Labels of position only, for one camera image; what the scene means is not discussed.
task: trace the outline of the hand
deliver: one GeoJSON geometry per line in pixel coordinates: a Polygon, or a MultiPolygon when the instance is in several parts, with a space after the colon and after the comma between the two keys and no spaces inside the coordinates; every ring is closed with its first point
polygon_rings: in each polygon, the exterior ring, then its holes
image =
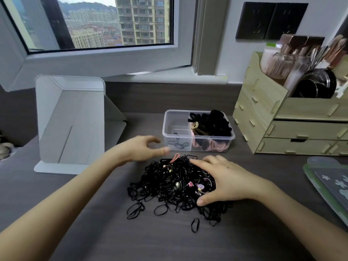
{"type": "Polygon", "coordinates": [[[203,161],[190,159],[190,162],[210,173],[216,183],[214,191],[199,197],[198,206],[216,201],[258,199],[272,185],[270,181],[250,173],[219,155],[207,156],[203,161]]]}
{"type": "Polygon", "coordinates": [[[136,136],[123,143],[116,145],[115,151],[121,154],[123,163],[130,161],[145,161],[154,157],[160,157],[169,152],[168,147],[159,149],[149,148],[149,144],[155,142],[160,143],[161,141],[154,136],[136,136]]]}

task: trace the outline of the gray desk surface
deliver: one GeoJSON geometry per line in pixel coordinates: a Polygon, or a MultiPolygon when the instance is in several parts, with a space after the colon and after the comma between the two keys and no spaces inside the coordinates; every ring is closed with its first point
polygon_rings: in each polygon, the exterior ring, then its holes
{"type": "MultiPolygon", "coordinates": [[[[163,138],[163,114],[125,115],[128,123],[121,141],[147,134],[163,138]]],[[[305,177],[302,166],[307,156],[253,155],[238,127],[232,126],[236,139],[223,154],[226,158],[272,180],[291,197],[347,231],[305,177]]],[[[202,158],[208,153],[194,154],[202,158]]],[[[35,138],[0,162],[0,230],[74,177],[35,173],[33,168],[39,160],[35,138]]],[[[348,158],[337,160],[348,164],[348,158]]],[[[275,215],[251,200],[235,202],[216,227],[204,221],[196,209],[155,216],[153,210],[159,205],[155,200],[146,203],[146,210],[137,219],[127,220],[126,210],[133,204],[127,195],[128,184],[140,179],[148,163],[128,163],[116,169],[78,216],[51,260],[312,260],[275,215]],[[195,217],[201,219],[196,234],[190,229],[195,217]]]]}

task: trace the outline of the open window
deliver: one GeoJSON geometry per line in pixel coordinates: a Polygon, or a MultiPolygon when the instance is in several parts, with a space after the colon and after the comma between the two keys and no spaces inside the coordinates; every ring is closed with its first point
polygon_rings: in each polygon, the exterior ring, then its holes
{"type": "Polygon", "coordinates": [[[196,0],[0,0],[0,84],[191,64],[196,0]]]}

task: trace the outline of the black round compact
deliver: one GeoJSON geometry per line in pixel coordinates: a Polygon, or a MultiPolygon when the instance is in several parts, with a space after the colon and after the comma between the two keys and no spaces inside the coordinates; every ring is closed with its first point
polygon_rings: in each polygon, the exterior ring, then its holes
{"type": "Polygon", "coordinates": [[[331,70],[312,69],[302,76],[292,97],[330,99],[336,86],[336,76],[331,70]]]}

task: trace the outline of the clear plastic container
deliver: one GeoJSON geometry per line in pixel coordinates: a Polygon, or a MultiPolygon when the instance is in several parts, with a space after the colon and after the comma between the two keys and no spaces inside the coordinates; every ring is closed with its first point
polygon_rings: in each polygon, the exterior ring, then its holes
{"type": "Polygon", "coordinates": [[[188,122],[190,113],[209,114],[210,111],[167,110],[165,112],[162,130],[165,145],[174,151],[227,152],[231,141],[236,137],[233,129],[231,136],[194,135],[191,123],[188,122]]]}

